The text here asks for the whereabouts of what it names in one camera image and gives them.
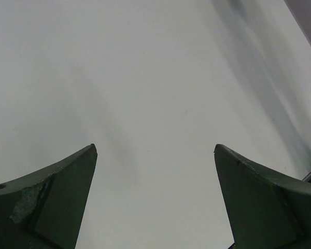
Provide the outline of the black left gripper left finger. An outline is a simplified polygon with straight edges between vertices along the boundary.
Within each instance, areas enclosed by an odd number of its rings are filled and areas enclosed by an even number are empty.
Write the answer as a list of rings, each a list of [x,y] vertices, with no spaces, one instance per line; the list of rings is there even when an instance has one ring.
[[[75,248],[96,161],[91,144],[0,184],[0,248]]]

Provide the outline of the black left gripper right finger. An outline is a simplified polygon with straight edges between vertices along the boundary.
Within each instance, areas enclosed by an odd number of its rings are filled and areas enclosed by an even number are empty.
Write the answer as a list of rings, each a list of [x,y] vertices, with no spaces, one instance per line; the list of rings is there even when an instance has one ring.
[[[311,248],[311,183],[251,161],[218,144],[217,175],[231,248]]]

